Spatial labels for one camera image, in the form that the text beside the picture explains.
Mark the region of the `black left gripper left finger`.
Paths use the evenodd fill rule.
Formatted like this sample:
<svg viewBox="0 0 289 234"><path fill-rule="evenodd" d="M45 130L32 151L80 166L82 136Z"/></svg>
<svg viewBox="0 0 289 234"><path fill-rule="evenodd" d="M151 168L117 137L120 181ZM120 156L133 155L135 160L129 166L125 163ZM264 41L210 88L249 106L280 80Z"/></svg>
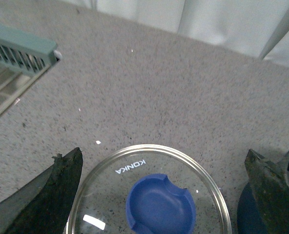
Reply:
<svg viewBox="0 0 289 234"><path fill-rule="evenodd" d="M82 174L83 155L74 148L0 202L0 234L61 234Z"/></svg>

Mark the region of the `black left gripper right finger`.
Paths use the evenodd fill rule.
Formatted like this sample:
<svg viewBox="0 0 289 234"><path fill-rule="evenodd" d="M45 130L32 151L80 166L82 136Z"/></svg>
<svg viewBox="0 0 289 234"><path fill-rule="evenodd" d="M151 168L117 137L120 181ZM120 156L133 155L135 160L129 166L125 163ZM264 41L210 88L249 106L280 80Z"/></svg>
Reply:
<svg viewBox="0 0 289 234"><path fill-rule="evenodd" d="M267 232L289 234L289 156L274 163L250 149L245 168Z"/></svg>

